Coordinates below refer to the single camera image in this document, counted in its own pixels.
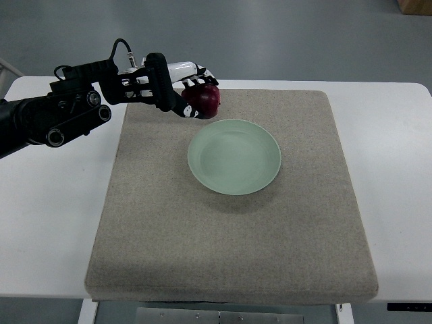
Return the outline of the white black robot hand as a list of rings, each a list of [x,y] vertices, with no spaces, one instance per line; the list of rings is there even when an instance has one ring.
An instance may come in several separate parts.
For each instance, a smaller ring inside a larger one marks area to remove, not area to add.
[[[213,84],[217,87],[219,85],[214,75],[207,68],[191,61],[169,63],[167,67],[171,83],[181,82],[184,89],[197,84]],[[175,98],[176,106],[172,111],[180,117],[186,117],[183,110],[188,105],[187,102],[182,98],[181,94],[177,94]]]

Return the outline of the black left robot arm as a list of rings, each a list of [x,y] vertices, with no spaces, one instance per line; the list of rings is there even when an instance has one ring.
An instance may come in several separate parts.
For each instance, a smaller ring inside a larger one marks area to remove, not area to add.
[[[111,105],[146,103],[184,115],[187,102],[173,89],[165,56],[150,53],[143,67],[120,75],[112,57],[58,67],[63,76],[41,97],[1,100],[1,156],[28,145],[57,148],[111,119]]]

